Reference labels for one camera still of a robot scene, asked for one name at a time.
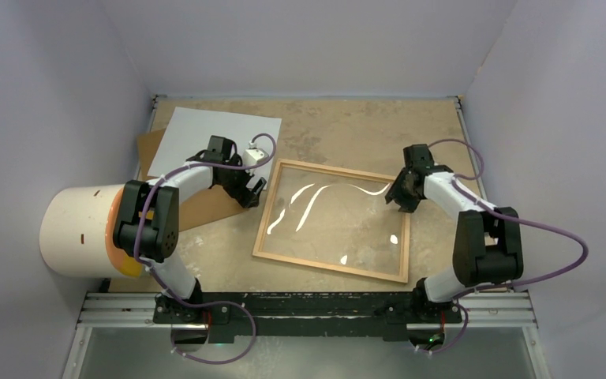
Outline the wooden picture frame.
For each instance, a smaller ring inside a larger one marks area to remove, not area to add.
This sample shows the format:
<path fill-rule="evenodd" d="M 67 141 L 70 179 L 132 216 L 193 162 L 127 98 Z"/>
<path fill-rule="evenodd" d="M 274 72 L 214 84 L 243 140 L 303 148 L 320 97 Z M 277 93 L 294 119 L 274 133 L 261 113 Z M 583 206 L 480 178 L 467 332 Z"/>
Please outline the wooden picture frame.
<path fill-rule="evenodd" d="M 384 200 L 394 180 L 385 174 L 279 159 L 253 256 L 407 283 L 410 218 Z"/>

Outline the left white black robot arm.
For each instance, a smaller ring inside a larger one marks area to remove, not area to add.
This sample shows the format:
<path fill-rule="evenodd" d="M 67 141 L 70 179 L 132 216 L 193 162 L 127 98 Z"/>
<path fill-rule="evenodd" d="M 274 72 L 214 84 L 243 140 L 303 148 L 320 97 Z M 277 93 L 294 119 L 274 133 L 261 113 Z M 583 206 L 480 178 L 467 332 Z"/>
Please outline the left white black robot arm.
<path fill-rule="evenodd" d="M 255 184 L 251 180 L 273 157 L 255 139 L 240 151 L 231 139 L 212 135 L 205 149 L 171 172 L 124 185 L 112 242 L 155 278 L 163 295 L 174 300 L 173 312 L 183 322 L 199 320 L 204 302 L 199 281 L 176 251 L 180 205 L 218 186 L 242 208 L 255 208 L 267 179 L 258 178 Z"/>

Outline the brown backing board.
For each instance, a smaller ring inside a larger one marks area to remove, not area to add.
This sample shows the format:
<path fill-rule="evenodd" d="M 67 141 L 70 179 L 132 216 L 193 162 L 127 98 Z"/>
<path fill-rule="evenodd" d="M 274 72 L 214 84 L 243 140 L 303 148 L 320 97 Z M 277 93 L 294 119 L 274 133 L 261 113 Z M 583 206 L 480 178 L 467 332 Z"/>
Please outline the brown backing board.
<path fill-rule="evenodd" d="M 148 175 L 164 129 L 141 134 L 137 138 L 137 150 L 140 163 L 140 180 L 152 179 Z M 231 198 L 221 186 L 204 189 L 184 201 L 179 207 L 179 231 L 187 231 L 207 223 L 236 216 L 246 211 L 235 199 Z"/>

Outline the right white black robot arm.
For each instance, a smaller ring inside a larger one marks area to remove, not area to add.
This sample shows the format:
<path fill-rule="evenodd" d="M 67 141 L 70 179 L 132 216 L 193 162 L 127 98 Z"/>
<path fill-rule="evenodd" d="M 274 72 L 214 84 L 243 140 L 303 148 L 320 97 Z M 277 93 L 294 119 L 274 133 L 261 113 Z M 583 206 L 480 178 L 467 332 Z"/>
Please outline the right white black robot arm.
<path fill-rule="evenodd" d="M 463 291 L 481 284 L 500 285 L 522 277 L 521 229 L 517 212 L 477 199 L 446 165 L 435 162 L 429 147 L 403 149 L 404 167 L 384 198 L 400 212 L 413 213 L 432 201 L 455 222 L 451 266 L 417 282 L 411 310 L 430 321 Z"/>

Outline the printed photo sheet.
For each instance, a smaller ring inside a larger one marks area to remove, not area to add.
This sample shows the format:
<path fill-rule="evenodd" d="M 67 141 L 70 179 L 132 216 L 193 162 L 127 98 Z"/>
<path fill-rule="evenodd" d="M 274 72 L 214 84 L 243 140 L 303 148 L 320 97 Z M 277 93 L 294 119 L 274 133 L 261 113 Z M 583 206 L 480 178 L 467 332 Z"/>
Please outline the printed photo sheet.
<path fill-rule="evenodd" d="M 239 153 L 255 139 L 257 148 L 272 154 L 272 143 L 264 135 L 276 139 L 281 125 L 280 118 L 176 107 L 147 175 L 159 177 L 180 167 L 186 159 L 206 149 L 212 135 L 232 140 Z"/>

